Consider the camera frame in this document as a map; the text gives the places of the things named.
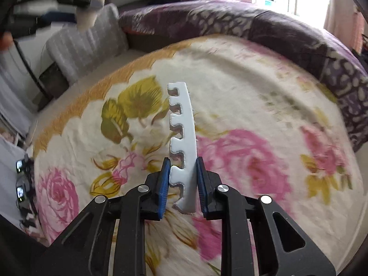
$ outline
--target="white puzzle edge piece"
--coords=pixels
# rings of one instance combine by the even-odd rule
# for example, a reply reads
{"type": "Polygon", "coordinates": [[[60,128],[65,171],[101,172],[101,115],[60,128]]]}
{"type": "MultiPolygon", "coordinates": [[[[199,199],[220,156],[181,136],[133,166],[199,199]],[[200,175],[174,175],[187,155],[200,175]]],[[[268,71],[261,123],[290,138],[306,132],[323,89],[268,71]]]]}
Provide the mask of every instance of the white puzzle edge piece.
{"type": "Polygon", "coordinates": [[[170,152],[182,154],[182,169],[172,166],[170,169],[170,185],[180,186],[180,198],[174,204],[182,213],[196,211],[197,194],[197,142],[194,130],[192,105],[185,82],[168,83],[170,109],[175,111],[180,107],[180,114],[170,114],[170,129],[182,128],[182,138],[171,138],[170,152]],[[177,90],[178,96],[171,96],[177,90]]]}

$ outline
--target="purple bedspread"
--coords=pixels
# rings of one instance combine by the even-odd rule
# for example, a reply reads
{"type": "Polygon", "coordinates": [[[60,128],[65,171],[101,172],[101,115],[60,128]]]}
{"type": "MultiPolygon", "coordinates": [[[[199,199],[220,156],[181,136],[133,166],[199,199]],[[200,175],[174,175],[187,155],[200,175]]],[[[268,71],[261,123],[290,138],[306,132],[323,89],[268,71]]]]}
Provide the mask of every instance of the purple bedspread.
{"type": "Polygon", "coordinates": [[[233,35],[262,44],[314,75],[336,96],[354,151],[368,141],[368,74],[337,38],[290,16],[236,0],[198,0],[124,12],[125,32],[177,41],[233,35]]]}

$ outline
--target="white foam strip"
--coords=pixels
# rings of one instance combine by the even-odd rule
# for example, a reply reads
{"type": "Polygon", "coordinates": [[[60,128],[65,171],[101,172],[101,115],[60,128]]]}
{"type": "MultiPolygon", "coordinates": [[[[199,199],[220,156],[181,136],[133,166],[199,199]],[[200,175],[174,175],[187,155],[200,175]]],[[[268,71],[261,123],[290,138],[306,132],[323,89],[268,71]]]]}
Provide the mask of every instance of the white foam strip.
{"type": "Polygon", "coordinates": [[[170,185],[180,188],[180,198],[175,203],[176,208],[182,213],[194,213],[196,211],[197,194],[197,143],[194,130],[194,117],[190,103],[187,85],[184,82],[169,83],[167,85],[169,95],[178,91],[178,96],[170,96],[170,108],[180,107],[180,114],[170,114],[170,129],[182,128],[181,139],[171,138],[170,152],[183,155],[183,168],[172,166],[170,170],[170,185]]]}

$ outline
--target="black pole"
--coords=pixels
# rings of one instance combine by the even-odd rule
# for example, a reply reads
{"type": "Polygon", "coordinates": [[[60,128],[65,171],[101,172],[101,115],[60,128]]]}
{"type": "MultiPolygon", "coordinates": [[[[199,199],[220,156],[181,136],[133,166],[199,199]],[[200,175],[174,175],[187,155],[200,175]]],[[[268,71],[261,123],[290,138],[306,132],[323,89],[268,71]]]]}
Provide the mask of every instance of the black pole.
{"type": "Polygon", "coordinates": [[[29,67],[27,61],[25,60],[25,57],[24,57],[24,54],[19,46],[19,43],[14,40],[14,45],[15,45],[15,48],[17,49],[18,51],[18,54],[19,54],[19,57],[21,57],[21,60],[25,66],[25,68],[27,69],[28,73],[30,74],[32,80],[36,83],[38,89],[42,92],[42,94],[49,100],[51,101],[52,100],[52,96],[49,95],[46,90],[43,88],[43,86],[41,85],[41,83],[39,82],[39,80],[36,78],[36,76],[34,75],[32,69],[29,67]]]}

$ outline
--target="small screen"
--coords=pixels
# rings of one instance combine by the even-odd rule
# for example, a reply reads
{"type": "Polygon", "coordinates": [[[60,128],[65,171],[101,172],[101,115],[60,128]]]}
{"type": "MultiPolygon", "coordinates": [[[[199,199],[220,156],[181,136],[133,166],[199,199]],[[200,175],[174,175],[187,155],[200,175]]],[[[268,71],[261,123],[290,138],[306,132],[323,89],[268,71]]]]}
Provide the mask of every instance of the small screen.
{"type": "Polygon", "coordinates": [[[17,162],[17,172],[21,172],[22,167],[23,167],[22,160],[19,160],[17,162]]]}
{"type": "Polygon", "coordinates": [[[17,195],[18,198],[22,198],[24,196],[23,187],[17,187],[17,195]]]}

